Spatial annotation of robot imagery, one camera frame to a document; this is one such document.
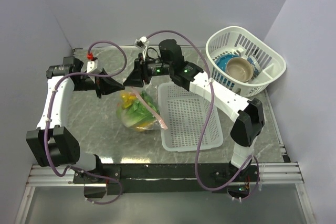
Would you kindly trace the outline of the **clear zip bag pink slider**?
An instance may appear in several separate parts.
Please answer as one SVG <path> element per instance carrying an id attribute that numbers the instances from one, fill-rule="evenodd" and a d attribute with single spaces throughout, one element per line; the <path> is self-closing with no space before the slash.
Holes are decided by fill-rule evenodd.
<path id="1" fill-rule="evenodd" d="M 122 91 L 116 115 L 125 127 L 138 132 L 168 129 L 156 100 L 144 89 Z"/>

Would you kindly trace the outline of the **fake green lettuce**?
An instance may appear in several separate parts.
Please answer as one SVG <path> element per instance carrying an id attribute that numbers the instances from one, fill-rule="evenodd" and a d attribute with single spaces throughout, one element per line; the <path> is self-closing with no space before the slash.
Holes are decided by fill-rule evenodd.
<path id="1" fill-rule="evenodd" d="M 155 121 L 155 116 L 139 99 L 137 99 L 127 109 L 123 109 L 121 106 L 120 109 L 121 120 L 126 125 L 126 127 L 131 127 L 143 122 Z"/>

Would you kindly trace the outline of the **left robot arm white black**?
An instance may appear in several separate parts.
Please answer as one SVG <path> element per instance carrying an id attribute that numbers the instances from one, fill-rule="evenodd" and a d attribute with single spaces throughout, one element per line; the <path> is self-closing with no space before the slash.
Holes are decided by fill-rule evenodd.
<path id="1" fill-rule="evenodd" d="M 122 91 L 125 87 L 99 66 L 98 59 L 88 63 L 87 72 L 81 72 L 84 63 L 74 57 L 64 57 L 61 65 L 46 71 L 48 93 L 43 114 L 35 130 L 26 133 L 26 142 L 41 167 L 62 165 L 86 170 L 85 176 L 98 183 L 104 169 L 98 155 L 81 151 L 79 142 L 66 128 L 67 113 L 74 91 L 95 91 L 98 98 Z"/>

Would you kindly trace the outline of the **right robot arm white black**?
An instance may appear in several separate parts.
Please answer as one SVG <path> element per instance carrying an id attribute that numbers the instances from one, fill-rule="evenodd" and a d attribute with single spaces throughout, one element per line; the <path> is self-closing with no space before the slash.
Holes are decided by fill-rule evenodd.
<path id="1" fill-rule="evenodd" d="M 137 39 L 134 44 L 142 52 L 134 61 L 134 68 L 124 86 L 141 88 L 153 77 L 169 76 L 175 85 L 200 95 L 223 111 L 234 123 L 230 135 L 235 146 L 229 173 L 233 180 L 242 181 L 248 175 L 246 160 L 252 155 L 254 141 L 265 125 L 262 103 L 258 99 L 239 96 L 212 79 L 208 71 L 186 61 L 174 39 L 159 43 L 160 56 L 157 59 L 148 57 L 149 41 L 146 37 Z"/>

